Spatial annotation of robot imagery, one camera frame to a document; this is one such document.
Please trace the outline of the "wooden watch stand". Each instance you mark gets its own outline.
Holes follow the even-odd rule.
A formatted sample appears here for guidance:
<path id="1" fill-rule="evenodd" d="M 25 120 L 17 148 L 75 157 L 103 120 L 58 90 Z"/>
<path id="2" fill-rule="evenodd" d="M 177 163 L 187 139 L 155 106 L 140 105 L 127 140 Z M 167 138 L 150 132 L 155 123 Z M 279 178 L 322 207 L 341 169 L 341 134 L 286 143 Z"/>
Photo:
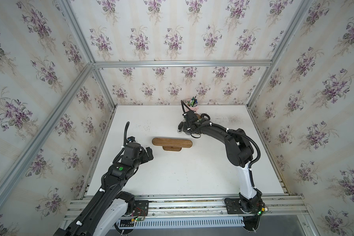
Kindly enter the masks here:
<path id="1" fill-rule="evenodd" d="M 164 151 L 181 151 L 183 148 L 191 148 L 193 142 L 187 139 L 153 138 L 154 146 L 162 147 Z"/>

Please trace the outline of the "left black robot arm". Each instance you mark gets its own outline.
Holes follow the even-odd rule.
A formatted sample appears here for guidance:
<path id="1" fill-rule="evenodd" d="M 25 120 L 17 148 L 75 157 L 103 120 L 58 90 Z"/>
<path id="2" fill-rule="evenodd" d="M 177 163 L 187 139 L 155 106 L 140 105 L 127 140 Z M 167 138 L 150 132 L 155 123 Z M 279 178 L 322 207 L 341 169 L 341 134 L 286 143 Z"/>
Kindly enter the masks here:
<path id="1" fill-rule="evenodd" d="M 142 147 L 135 137 L 127 136 L 130 122 L 124 128 L 124 143 L 91 201 L 66 229 L 57 229 L 55 236 L 105 236 L 124 215 L 132 215 L 135 196 L 122 191 L 140 165 L 153 160 L 150 147 Z"/>

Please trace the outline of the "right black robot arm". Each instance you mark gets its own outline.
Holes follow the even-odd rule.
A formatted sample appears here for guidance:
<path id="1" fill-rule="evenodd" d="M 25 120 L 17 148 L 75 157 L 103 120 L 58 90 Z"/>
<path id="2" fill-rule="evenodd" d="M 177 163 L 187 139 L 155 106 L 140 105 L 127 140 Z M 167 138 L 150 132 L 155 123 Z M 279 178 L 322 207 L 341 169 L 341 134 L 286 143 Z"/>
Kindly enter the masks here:
<path id="1" fill-rule="evenodd" d="M 252 165 L 261 158 L 261 151 L 256 142 L 246 135 L 242 129 L 229 129 L 210 120 L 208 114 L 197 114 L 182 100 L 184 121 L 178 126 L 193 138 L 206 135 L 224 144 L 226 155 L 232 165 L 237 167 L 240 177 L 239 206 L 244 213 L 258 213 L 263 207 L 262 192 L 253 180 Z"/>

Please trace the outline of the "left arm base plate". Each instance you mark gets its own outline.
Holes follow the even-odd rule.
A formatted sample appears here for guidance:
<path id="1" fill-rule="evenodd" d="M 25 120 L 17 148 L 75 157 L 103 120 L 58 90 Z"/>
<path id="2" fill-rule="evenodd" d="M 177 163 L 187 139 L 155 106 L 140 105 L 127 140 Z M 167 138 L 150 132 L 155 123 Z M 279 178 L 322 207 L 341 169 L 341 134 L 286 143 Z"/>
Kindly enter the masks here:
<path id="1" fill-rule="evenodd" d="M 148 208 L 148 200 L 133 200 L 127 204 L 127 209 L 124 216 L 132 218 L 145 217 L 148 215 Z"/>

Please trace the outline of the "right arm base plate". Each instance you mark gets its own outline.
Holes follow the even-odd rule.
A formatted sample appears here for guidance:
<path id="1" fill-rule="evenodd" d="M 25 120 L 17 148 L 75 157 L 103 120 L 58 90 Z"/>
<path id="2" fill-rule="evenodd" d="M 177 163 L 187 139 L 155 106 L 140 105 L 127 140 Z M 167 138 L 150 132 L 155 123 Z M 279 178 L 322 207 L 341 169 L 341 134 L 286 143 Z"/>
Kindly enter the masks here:
<path id="1" fill-rule="evenodd" d="M 224 203 L 228 214 L 256 214 L 260 216 L 268 211 L 265 203 L 257 196 L 252 199 L 226 198 Z"/>

